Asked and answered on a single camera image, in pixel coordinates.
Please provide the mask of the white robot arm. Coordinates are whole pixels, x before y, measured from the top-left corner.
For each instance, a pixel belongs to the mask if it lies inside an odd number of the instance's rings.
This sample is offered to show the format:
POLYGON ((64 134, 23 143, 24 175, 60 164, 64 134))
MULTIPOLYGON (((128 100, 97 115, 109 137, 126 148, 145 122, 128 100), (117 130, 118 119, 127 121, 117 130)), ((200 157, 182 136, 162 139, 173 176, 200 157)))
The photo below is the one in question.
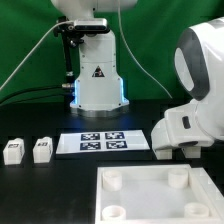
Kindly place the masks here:
MULTIPOLYGON (((63 37, 67 75, 72 76, 69 47, 79 48, 80 75, 72 82, 70 108, 87 117, 105 117, 129 106, 116 70, 115 35, 96 12, 120 12, 138 0, 51 0, 64 14, 55 31, 63 37)), ((152 149, 169 159, 174 148, 189 158, 224 141, 224 17, 191 26, 182 33, 174 54, 178 79, 192 100, 165 111, 151 132, 152 149)))

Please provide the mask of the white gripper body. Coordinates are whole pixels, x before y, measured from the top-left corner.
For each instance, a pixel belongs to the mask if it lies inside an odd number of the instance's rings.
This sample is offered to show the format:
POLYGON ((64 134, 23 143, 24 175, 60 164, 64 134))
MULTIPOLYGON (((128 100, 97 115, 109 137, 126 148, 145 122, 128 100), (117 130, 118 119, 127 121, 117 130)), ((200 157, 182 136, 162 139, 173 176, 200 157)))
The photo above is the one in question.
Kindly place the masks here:
POLYGON ((171 159, 173 150, 181 148, 186 158, 200 158, 201 148, 210 147, 209 136, 196 120, 197 101, 165 111, 151 132, 152 150, 157 159, 171 159))

